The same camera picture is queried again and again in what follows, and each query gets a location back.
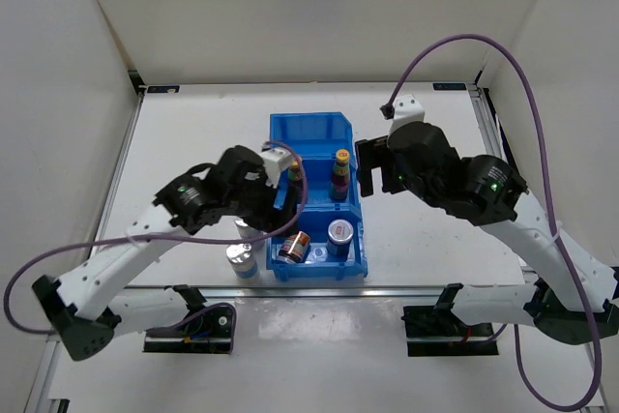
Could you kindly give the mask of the sauce bottle yellow cap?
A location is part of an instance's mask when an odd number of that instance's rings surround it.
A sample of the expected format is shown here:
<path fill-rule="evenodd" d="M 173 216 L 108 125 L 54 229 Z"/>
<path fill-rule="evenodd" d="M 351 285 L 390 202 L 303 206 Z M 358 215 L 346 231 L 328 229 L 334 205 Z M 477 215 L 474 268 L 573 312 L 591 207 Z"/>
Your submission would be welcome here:
<path fill-rule="evenodd" d="M 332 168 L 329 195 L 334 201 L 345 201 L 350 186 L 350 153 L 339 149 L 335 153 Z"/>
<path fill-rule="evenodd" d="M 288 183 L 290 186 L 294 186 L 296 189 L 301 190 L 303 188 L 303 173 L 301 165 L 294 161 L 288 168 Z"/>

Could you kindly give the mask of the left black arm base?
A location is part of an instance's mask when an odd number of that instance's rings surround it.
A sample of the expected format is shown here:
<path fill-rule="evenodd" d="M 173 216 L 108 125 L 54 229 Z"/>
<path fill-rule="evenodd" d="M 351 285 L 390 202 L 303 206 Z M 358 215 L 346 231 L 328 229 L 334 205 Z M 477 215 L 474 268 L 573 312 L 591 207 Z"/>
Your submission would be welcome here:
<path fill-rule="evenodd" d="M 143 353 L 229 355 L 233 351 L 237 311 L 229 303 L 204 305 L 193 310 L 196 317 L 171 329 L 156 329 L 146 333 Z"/>

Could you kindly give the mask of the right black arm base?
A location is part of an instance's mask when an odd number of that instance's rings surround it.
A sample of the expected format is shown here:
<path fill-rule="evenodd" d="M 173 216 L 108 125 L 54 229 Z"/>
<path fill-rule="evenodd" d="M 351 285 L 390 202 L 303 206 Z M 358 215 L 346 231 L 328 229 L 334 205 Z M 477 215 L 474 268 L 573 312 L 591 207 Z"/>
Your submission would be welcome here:
<path fill-rule="evenodd" d="M 406 306 L 404 325 L 409 357 L 498 356 L 497 334 L 490 323 L 467 326 L 433 306 Z"/>

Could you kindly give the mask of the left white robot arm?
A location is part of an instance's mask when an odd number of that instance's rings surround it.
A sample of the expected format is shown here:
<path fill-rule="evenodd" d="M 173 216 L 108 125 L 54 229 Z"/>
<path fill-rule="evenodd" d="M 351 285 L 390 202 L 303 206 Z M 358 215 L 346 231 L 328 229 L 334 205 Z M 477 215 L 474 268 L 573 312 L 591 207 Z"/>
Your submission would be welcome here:
<path fill-rule="evenodd" d="M 269 141 L 259 153 L 236 145 L 216 163 L 201 163 L 174 178 L 154 197 L 124 236 L 99 241 L 99 250 L 69 272 L 42 276 L 32 289 L 70 357 L 79 362 L 120 336 L 146 332 L 189 339 L 214 334 L 215 311 L 198 288 L 177 284 L 130 296 L 125 287 L 181 243 L 200 243 L 198 232 L 224 217 L 257 230 L 257 239 L 281 235 L 297 222 L 305 188 L 289 188 L 275 205 L 279 180 L 301 158 Z"/>

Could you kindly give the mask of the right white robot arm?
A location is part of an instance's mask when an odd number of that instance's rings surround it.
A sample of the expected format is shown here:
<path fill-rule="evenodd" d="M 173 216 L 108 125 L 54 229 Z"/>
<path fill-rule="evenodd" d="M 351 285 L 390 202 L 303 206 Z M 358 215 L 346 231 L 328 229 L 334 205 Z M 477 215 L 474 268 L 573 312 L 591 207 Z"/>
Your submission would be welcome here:
<path fill-rule="evenodd" d="M 381 171 L 386 193 L 408 191 L 426 205 L 470 222 L 498 239 L 537 274 L 532 284 L 447 285 L 437 302 L 411 318 L 414 335 L 454 336 L 486 323 L 535 327 L 551 339 L 592 341 L 581 285 L 598 334 L 618 333 L 618 271 L 594 258 L 559 227 L 552 227 L 525 180 L 492 155 L 460 157 L 443 131 L 412 122 L 389 135 L 356 142 L 361 195 L 373 193 L 371 172 Z"/>

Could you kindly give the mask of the silver can rear left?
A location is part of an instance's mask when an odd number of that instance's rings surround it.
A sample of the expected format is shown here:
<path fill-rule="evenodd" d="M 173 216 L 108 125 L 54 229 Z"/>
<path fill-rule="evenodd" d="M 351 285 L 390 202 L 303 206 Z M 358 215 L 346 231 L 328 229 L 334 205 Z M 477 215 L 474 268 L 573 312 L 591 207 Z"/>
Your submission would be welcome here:
<path fill-rule="evenodd" d="M 244 220 L 236 219 L 234 224 L 241 239 L 248 240 L 253 237 L 253 229 Z"/>

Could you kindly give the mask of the silver can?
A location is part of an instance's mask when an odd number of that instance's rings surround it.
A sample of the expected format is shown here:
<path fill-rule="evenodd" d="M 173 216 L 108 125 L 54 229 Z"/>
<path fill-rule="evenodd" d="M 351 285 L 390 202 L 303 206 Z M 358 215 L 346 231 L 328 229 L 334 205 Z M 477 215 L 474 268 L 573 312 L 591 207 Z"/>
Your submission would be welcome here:
<path fill-rule="evenodd" d="M 251 244 L 234 244 L 226 248 L 226 258 L 239 279 L 251 279 L 258 273 L 258 265 L 252 254 Z"/>
<path fill-rule="evenodd" d="M 244 220 L 236 219 L 234 224 L 241 239 L 248 240 L 253 237 L 253 229 Z"/>

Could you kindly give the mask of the blue plastic divided bin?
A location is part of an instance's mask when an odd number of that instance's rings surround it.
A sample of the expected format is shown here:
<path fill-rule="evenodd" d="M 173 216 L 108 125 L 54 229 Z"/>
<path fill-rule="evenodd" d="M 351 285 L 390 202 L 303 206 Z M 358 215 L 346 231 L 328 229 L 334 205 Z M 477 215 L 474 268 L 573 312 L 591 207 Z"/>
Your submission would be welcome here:
<path fill-rule="evenodd" d="M 267 241 L 266 268 L 279 281 L 292 279 L 334 279 L 368 275 L 364 248 L 364 223 L 357 187 L 352 124 L 340 112 L 273 113 L 269 138 L 290 146 L 301 158 L 308 177 L 308 200 L 299 219 L 299 229 L 310 237 L 306 260 L 300 264 L 278 260 L 283 237 Z M 347 197 L 330 197 L 330 181 L 336 153 L 350 154 L 351 183 Z M 328 226 L 336 220 L 352 225 L 348 255 L 328 252 Z"/>

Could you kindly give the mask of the silver can front left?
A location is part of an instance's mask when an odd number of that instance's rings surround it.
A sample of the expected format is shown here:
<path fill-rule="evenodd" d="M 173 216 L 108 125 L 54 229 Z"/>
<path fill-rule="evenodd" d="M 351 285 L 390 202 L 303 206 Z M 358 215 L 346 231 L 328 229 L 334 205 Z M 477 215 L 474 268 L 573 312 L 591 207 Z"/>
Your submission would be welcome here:
<path fill-rule="evenodd" d="M 252 254 L 251 244 L 234 244 L 226 248 L 226 258 L 239 279 L 251 279 L 258 273 L 258 265 Z"/>

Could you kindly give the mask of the aluminium table frame rail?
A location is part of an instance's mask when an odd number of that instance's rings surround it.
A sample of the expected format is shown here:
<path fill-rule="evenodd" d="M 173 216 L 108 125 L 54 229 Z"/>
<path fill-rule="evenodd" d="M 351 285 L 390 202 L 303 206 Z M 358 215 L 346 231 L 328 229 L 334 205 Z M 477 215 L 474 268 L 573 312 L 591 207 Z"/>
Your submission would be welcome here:
<path fill-rule="evenodd" d="M 470 109 L 473 114 L 471 136 L 466 155 L 492 155 L 507 162 L 502 130 L 486 89 L 470 86 L 468 90 Z M 482 276 L 479 284 L 521 284 L 531 281 L 537 275 L 532 268 L 493 236 L 475 229 L 475 244 L 481 247 L 480 263 Z"/>

